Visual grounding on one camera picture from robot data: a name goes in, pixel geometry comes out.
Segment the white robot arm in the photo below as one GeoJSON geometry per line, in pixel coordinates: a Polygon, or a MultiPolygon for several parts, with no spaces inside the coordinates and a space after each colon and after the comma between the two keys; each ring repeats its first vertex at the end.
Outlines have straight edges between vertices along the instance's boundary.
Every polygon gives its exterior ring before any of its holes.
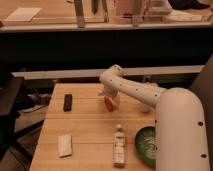
{"type": "Polygon", "coordinates": [[[156,171],[211,171],[204,107],[195,93],[125,79],[119,65],[99,80],[104,95],[122,92],[155,109],[156,171]]]}

